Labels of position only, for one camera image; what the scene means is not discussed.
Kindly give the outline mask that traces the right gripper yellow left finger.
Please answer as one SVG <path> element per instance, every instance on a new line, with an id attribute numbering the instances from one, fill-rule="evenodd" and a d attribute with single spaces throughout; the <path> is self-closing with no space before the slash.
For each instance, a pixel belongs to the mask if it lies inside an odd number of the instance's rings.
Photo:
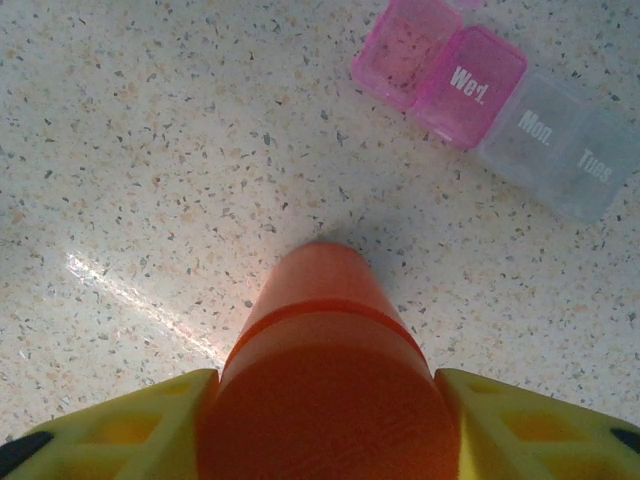
<path id="1" fill-rule="evenodd" d="M 196 425 L 218 384 L 199 369 L 40 424 L 0 446 L 0 480 L 199 480 Z"/>

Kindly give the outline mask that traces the clear pill box Tues print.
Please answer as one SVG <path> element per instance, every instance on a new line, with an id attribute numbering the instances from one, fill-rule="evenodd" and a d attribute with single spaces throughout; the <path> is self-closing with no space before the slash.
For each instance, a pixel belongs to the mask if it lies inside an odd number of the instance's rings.
<path id="1" fill-rule="evenodd" d="M 560 215 L 593 223 L 639 165 L 640 130 L 594 112 L 563 147 L 536 197 Z"/>

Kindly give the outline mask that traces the pink pill box Wed print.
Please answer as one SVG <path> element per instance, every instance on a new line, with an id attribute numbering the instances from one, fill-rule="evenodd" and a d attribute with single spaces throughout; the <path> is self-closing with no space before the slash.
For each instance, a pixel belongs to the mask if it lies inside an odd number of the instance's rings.
<path id="1" fill-rule="evenodd" d="M 461 149 L 485 137 L 527 70 L 526 56 L 487 27 L 457 32 L 436 58 L 409 113 Z"/>

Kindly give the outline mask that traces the orange pill bottle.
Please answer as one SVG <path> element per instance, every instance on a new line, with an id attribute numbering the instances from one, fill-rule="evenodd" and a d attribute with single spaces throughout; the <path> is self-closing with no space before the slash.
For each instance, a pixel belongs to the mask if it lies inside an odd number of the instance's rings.
<path id="1" fill-rule="evenodd" d="M 309 243 L 263 286 L 197 425 L 200 480 L 457 480 L 459 431 L 367 262 Z"/>

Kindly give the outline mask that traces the clear pill box Mon print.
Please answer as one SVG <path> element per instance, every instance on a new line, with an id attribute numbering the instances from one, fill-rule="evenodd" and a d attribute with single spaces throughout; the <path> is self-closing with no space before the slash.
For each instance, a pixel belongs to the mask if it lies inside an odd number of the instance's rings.
<path id="1" fill-rule="evenodd" d="M 583 92 L 554 75 L 532 70 L 481 140 L 477 160 L 538 200 L 549 201 L 552 182 L 565 163 L 563 151 L 591 112 Z"/>

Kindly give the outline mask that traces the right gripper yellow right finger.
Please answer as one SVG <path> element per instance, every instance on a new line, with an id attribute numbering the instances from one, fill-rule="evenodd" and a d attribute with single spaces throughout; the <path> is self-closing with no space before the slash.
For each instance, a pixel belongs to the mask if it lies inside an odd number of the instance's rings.
<path id="1" fill-rule="evenodd" d="M 435 382 L 460 432 L 458 480 L 640 480 L 640 427 L 457 369 Z"/>

